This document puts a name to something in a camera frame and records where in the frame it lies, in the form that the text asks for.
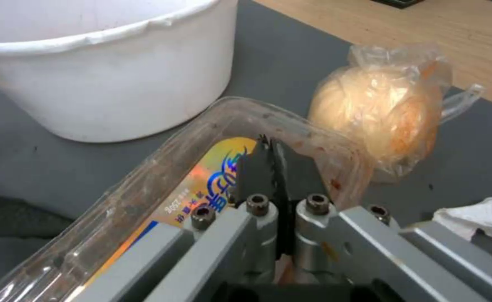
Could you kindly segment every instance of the round food item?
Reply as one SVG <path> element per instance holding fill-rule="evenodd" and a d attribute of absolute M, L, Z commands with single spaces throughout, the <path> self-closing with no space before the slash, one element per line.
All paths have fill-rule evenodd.
<path fill-rule="evenodd" d="M 364 142 L 383 163 L 432 150 L 440 118 L 439 88 L 425 88 L 398 70 L 353 67 L 318 88 L 309 120 Z"/>

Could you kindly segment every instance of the plastic food container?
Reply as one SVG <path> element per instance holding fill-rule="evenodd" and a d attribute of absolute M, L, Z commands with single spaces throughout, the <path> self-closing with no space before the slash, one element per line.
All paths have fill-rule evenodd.
<path fill-rule="evenodd" d="M 64 138 L 171 128 L 229 82 L 237 0 L 2 0 L 0 89 Z"/>
<path fill-rule="evenodd" d="M 338 209 L 359 203 L 374 166 L 362 145 L 278 107 L 251 99 L 225 98 L 171 137 L 64 233 L 6 276 L 0 282 L 0 301 L 70 300 L 133 244 L 129 238 L 161 206 L 166 206 L 163 213 L 174 216 L 176 209 L 196 198 L 203 199 L 200 194 L 209 195 L 207 190 L 178 192 L 190 176 L 221 188 L 225 182 L 226 187 L 233 186 L 236 170 L 234 173 L 232 163 L 237 156 L 221 143 L 250 142 L 237 148 L 247 153 L 247 148 L 254 147 L 251 142 L 262 134 L 313 157 Z M 217 163 L 216 173 L 206 174 L 207 166 L 200 164 L 211 162 Z M 211 175 L 221 181 L 207 182 Z"/>

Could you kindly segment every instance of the white plastic bucket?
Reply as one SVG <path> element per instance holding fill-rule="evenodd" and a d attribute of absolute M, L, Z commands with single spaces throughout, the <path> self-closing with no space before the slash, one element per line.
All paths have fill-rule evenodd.
<path fill-rule="evenodd" d="M 229 82 L 237 0 L 0 0 L 0 89 L 64 138 L 140 138 Z"/>

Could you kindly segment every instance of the bucket rim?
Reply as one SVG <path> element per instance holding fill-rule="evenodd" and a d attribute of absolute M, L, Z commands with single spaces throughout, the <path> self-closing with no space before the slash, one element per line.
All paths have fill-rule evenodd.
<path fill-rule="evenodd" d="M 193 17 L 213 8 L 219 2 L 236 3 L 238 0 L 204 0 L 200 4 L 187 6 L 171 13 L 102 31 L 92 31 L 43 40 L 1 42 L 0 57 L 62 53 L 83 46 L 102 44 L 136 36 L 149 29 L 171 27 L 178 21 Z"/>

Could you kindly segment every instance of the yellow label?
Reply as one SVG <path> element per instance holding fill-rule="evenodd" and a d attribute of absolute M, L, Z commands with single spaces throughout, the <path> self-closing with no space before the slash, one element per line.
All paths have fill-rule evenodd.
<path fill-rule="evenodd" d="M 181 227 L 192 210 L 203 204 L 215 208 L 218 212 L 222 211 L 228 204 L 229 188 L 235 185 L 237 161 L 241 156 L 251 153 L 256 143 L 249 138 L 236 137 L 222 140 L 211 147 L 162 204 L 83 286 L 78 287 L 67 298 L 67 301 L 72 300 L 97 279 L 158 223 Z"/>

